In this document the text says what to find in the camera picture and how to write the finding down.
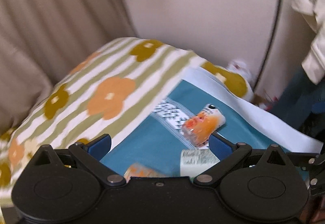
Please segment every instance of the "white panel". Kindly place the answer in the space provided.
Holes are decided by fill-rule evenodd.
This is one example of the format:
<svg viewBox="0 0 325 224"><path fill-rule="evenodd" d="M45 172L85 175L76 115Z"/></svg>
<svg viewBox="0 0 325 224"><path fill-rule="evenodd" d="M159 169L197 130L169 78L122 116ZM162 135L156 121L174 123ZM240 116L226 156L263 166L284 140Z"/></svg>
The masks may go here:
<svg viewBox="0 0 325 224"><path fill-rule="evenodd" d="M282 0L280 20L274 43L256 93L280 97L295 71L307 55L315 33L302 15L291 8L290 0Z"/></svg>
<svg viewBox="0 0 325 224"><path fill-rule="evenodd" d="M192 49L226 65L242 59L258 74L277 0L125 0L142 38Z"/></svg>

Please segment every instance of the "white fabric edge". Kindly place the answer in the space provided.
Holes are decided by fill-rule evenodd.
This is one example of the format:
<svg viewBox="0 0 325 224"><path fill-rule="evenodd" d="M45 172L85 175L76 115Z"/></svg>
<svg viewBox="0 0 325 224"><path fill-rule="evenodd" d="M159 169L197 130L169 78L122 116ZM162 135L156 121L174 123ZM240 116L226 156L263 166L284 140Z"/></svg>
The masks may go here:
<svg viewBox="0 0 325 224"><path fill-rule="evenodd" d="M273 114L231 94L208 71L200 67L197 69L190 68L184 73L183 80L231 107L252 127L289 151L321 152L322 142L302 134Z"/></svg>

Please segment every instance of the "white wall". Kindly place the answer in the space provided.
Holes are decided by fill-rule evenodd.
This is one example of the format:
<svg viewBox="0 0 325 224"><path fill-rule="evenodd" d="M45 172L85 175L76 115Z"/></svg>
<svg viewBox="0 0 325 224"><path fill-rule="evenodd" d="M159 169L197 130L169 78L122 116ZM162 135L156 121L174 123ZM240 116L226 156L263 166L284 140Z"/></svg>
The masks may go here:
<svg viewBox="0 0 325 224"><path fill-rule="evenodd" d="M277 0L125 0L141 38L192 49L219 65L242 59L259 72Z"/></svg>
<svg viewBox="0 0 325 224"><path fill-rule="evenodd" d="M274 43L256 93L279 98L308 51L315 33L302 15L291 8L290 0L282 0Z"/></svg>

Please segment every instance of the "curtain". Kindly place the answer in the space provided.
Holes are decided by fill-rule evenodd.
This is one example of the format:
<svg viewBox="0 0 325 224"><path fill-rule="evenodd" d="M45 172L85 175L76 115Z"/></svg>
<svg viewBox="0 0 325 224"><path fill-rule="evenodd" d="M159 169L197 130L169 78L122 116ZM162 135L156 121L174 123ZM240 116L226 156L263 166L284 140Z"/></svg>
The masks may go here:
<svg viewBox="0 0 325 224"><path fill-rule="evenodd" d="M0 133L89 54L134 35L121 0L0 0Z"/></svg>

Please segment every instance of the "beige curtain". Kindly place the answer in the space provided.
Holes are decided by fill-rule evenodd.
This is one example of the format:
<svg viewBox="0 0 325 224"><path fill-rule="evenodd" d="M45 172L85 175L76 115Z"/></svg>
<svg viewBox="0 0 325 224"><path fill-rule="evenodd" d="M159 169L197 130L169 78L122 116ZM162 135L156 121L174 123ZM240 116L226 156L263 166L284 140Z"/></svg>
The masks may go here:
<svg viewBox="0 0 325 224"><path fill-rule="evenodd" d="M0 0L0 133L89 54L134 36L121 0Z"/></svg>

